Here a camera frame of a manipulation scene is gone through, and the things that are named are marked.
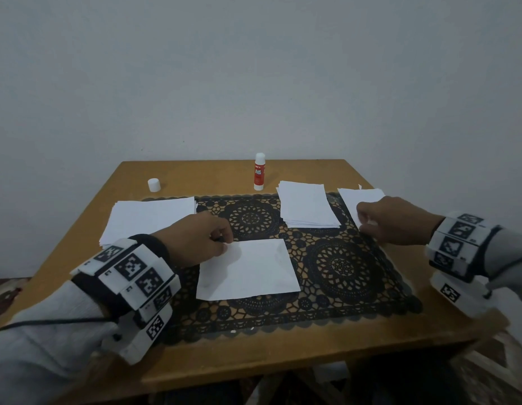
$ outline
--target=hand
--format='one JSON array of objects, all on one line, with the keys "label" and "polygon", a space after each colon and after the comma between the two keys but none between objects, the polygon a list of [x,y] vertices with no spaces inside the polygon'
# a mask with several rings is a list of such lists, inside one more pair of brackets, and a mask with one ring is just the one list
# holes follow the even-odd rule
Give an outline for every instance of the hand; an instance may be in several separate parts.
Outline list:
[{"label": "hand", "polygon": [[171,262],[180,267],[195,266],[226,252],[227,245],[214,241],[221,236],[226,243],[233,243],[229,222],[209,211],[190,214],[152,235],[167,247]]},{"label": "hand", "polygon": [[359,230],[383,243],[395,245],[426,245],[433,230],[444,219],[429,213],[401,197],[385,196],[379,202],[357,205]]}]

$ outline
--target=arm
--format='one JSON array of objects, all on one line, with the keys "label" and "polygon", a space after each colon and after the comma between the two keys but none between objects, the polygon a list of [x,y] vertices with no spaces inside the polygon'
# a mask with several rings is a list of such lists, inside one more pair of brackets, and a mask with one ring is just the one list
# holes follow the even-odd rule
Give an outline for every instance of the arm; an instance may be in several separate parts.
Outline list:
[{"label": "arm", "polygon": [[[233,241],[229,222],[210,212],[187,216],[153,236],[165,246],[171,261],[183,267],[225,252],[226,246],[211,238],[223,236],[227,243]],[[47,299],[17,313],[10,323],[104,318],[102,304],[93,298],[67,281]],[[92,352],[117,331],[117,324],[111,321],[0,331],[0,404],[49,403],[71,387],[87,367]]]},{"label": "arm", "polygon": [[[396,245],[426,245],[444,216],[429,213],[399,197],[357,205],[362,233]],[[490,290],[508,287],[522,300],[522,234],[501,229],[471,264],[473,274],[485,275]]]}]

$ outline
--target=person's left hand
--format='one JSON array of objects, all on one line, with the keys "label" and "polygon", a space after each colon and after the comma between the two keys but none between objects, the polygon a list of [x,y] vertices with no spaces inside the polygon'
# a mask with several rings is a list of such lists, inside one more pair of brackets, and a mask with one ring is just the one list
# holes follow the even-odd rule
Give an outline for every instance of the person's left hand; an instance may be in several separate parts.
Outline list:
[{"label": "person's left hand", "polygon": [[167,247],[171,262],[180,267],[195,266],[225,253],[227,245],[214,241],[221,236],[226,243],[233,243],[229,222],[209,211],[190,214],[152,235]]}]

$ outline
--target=glue stick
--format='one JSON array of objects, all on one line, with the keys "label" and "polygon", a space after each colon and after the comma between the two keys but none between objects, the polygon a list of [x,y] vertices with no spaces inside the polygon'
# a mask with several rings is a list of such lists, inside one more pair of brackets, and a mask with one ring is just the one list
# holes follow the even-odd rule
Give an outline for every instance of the glue stick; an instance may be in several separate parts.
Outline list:
[{"label": "glue stick", "polygon": [[253,188],[263,190],[265,185],[265,154],[256,153],[256,172],[253,176]]}]

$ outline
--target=red glue stick label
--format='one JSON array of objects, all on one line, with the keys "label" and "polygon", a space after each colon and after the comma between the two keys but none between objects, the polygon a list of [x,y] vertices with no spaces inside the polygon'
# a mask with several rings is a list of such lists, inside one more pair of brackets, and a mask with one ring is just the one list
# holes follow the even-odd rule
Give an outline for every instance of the red glue stick label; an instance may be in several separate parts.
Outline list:
[{"label": "red glue stick label", "polygon": [[257,186],[265,184],[265,165],[256,163],[256,174],[253,176],[253,184]]}]

